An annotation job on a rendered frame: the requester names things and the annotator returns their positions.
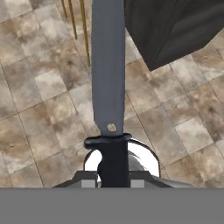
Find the grey butter knife black handle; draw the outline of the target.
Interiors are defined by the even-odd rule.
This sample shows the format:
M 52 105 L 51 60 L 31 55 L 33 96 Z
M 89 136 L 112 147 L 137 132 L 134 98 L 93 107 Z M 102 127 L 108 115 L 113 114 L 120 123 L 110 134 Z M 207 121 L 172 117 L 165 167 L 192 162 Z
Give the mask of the grey butter knife black handle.
M 125 106 L 125 23 L 123 0 L 92 3 L 92 103 L 99 136 L 87 149 L 102 159 L 97 172 L 103 187 L 129 187 L 128 140 L 123 132 Z

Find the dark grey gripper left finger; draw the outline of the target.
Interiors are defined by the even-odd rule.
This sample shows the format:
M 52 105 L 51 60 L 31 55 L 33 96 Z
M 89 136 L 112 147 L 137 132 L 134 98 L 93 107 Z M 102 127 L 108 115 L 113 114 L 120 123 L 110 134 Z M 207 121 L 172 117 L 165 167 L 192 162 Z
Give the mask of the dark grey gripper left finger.
M 56 185 L 55 188 L 99 188 L 101 184 L 96 171 L 77 171 L 71 179 Z

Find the round white and black object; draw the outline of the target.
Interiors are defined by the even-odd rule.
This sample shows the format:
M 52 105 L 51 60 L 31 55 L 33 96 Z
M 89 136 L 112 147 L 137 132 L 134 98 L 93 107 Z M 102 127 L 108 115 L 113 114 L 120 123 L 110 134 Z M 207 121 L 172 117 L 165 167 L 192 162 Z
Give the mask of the round white and black object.
M 129 172 L 143 171 L 160 177 L 160 162 L 154 151 L 141 141 L 131 138 L 128 142 Z M 84 162 L 84 171 L 97 171 L 102 161 L 102 154 L 99 150 L 91 150 Z

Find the dark grey block furniture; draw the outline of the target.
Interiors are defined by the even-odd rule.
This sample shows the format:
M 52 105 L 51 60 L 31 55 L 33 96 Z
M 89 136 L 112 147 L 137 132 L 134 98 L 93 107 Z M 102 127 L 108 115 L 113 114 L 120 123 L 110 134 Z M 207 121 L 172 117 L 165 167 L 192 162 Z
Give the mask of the dark grey block furniture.
M 198 51 L 224 29 L 224 0 L 124 0 L 124 15 L 153 71 Z

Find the gold metal stool legs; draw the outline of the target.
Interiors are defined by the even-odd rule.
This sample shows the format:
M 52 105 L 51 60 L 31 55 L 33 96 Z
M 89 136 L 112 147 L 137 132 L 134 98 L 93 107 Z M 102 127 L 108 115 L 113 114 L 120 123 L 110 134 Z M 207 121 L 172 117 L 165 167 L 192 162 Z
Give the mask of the gold metal stool legs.
M 67 18 L 67 9 L 65 5 L 65 0 L 60 0 L 62 9 L 64 11 L 64 15 Z M 75 25 L 75 18 L 74 18 L 74 11 L 73 11 L 73 4 L 72 0 L 67 0 L 68 7 L 69 7 L 69 13 L 72 19 L 72 27 L 73 27 L 73 34 L 75 39 L 78 38 L 77 31 L 76 31 L 76 25 Z M 79 0 L 80 2 L 80 14 L 81 14 L 81 21 L 82 21 L 82 30 L 84 34 L 84 41 L 85 41 L 85 48 L 86 48 L 86 55 L 87 55 L 87 64 L 90 67 L 90 54 L 89 54 L 89 47 L 88 47 L 88 28 L 87 28 L 87 20 L 86 20 L 86 11 L 85 11 L 85 4 L 84 0 Z

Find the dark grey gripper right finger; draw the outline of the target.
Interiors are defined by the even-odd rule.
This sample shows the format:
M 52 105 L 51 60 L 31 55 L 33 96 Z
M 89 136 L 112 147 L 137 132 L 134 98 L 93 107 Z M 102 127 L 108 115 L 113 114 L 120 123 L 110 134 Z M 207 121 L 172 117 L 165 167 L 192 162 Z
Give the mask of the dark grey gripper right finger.
M 151 175 L 148 171 L 131 171 L 129 173 L 131 188 L 193 188 L 192 185 Z

